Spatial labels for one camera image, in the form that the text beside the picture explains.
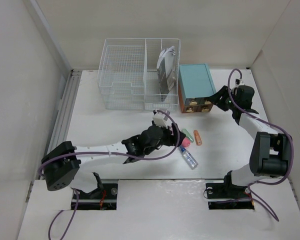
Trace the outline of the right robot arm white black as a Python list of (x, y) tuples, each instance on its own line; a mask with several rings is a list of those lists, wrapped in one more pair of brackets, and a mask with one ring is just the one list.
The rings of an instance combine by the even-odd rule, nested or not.
[(227, 173), (222, 183), (222, 193), (233, 197), (240, 189), (254, 183), (270, 185), (269, 179), (277, 178), (282, 183), (290, 174), (294, 159), (292, 137), (279, 126), (260, 118), (252, 109), (255, 90), (246, 85), (230, 89), (223, 86), (208, 97), (213, 105), (223, 111), (232, 111), (232, 118), (254, 140), (249, 163)]

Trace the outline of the grey white manual booklet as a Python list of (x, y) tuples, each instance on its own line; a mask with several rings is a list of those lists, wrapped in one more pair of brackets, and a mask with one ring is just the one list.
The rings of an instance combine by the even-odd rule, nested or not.
[(159, 84), (160, 101), (164, 102), (175, 85), (173, 77), (175, 46), (161, 50), (156, 64), (156, 72)]

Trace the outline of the pink marker tube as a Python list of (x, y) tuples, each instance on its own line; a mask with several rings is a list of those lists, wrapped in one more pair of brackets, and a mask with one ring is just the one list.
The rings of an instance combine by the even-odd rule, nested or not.
[(191, 143), (191, 140), (185, 136), (181, 142), (181, 146), (184, 148), (188, 148), (191, 145)]

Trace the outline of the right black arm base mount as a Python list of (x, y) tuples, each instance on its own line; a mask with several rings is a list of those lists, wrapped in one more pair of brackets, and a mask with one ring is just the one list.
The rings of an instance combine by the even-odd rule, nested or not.
[(223, 179), (207, 180), (204, 197), (209, 210), (254, 210), (251, 193), (247, 186), (232, 184), (231, 175)]

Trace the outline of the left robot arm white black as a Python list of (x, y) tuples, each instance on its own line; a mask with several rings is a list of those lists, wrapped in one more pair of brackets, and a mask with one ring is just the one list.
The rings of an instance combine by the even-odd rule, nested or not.
[(98, 166), (161, 160), (170, 154), (149, 155), (163, 146), (176, 149), (185, 137), (178, 125), (173, 123), (170, 127), (152, 124), (141, 134), (104, 146), (80, 147), (65, 141), (41, 160), (38, 174), (44, 177), (49, 191), (70, 187), (94, 199), (102, 192), (102, 186), (98, 183)]

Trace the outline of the teal orange drawer box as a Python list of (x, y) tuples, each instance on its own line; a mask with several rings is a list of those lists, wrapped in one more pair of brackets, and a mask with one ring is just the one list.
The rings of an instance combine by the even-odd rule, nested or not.
[(180, 111), (183, 114), (210, 112), (213, 104), (208, 98), (216, 92), (208, 64), (181, 64), (179, 66), (178, 96)]

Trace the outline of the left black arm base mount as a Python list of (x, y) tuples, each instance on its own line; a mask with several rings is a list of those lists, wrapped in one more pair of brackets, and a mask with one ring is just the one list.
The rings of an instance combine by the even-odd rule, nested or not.
[(114, 211), (117, 209), (118, 180), (101, 180), (98, 173), (93, 173), (94, 189), (88, 193), (78, 189), (77, 210)]

